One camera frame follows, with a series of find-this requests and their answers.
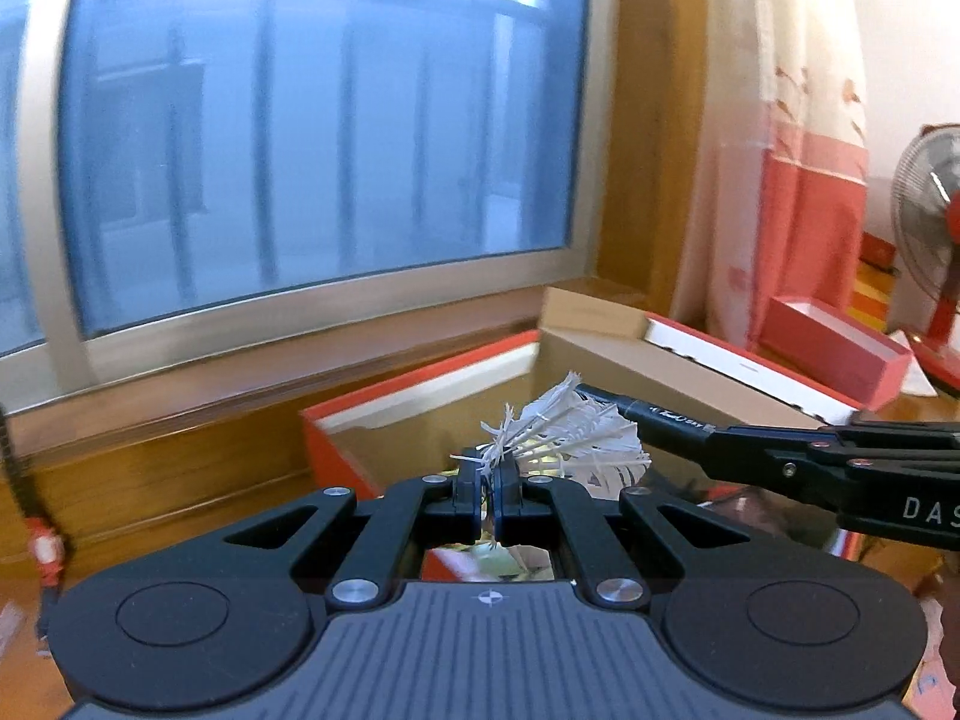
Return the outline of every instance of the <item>curtain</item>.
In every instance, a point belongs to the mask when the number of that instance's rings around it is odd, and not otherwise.
[[[846,308],[866,204],[853,0],[707,0],[707,89],[673,314],[757,343],[775,296]]]

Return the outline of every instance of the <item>metal window frame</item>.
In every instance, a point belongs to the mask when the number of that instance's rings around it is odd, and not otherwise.
[[[18,391],[8,399],[15,410],[266,341],[589,272],[605,189],[616,0],[589,0],[587,5],[569,247],[254,296],[85,341],[59,203],[59,72],[70,4],[42,0],[42,7],[31,8],[24,35],[17,120],[19,203],[27,268],[46,343],[0,358],[0,388]]]

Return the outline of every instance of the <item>electric fan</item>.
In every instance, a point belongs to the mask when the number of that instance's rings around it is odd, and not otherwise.
[[[920,288],[936,302],[926,333],[907,328],[920,367],[960,394],[960,355],[949,346],[960,300],[960,127],[925,127],[894,174],[896,246]]]

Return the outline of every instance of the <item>shuttlecock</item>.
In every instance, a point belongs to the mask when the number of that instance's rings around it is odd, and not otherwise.
[[[597,498],[616,499],[623,488],[637,484],[650,466],[637,425],[622,418],[615,405],[579,394],[581,381],[570,372],[527,404],[519,418],[507,405],[499,427],[482,422],[493,437],[481,457],[473,458],[483,474],[490,474],[509,452],[521,475],[571,478]]]

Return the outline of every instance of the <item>blue window glass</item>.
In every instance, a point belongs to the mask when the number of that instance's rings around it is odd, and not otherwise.
[[[17,204],[16,91],[28,0],[0,0],[0,354],[42,341]]]
[[[586,0],[75,0],[61,196],[88,336],[563,247]]]

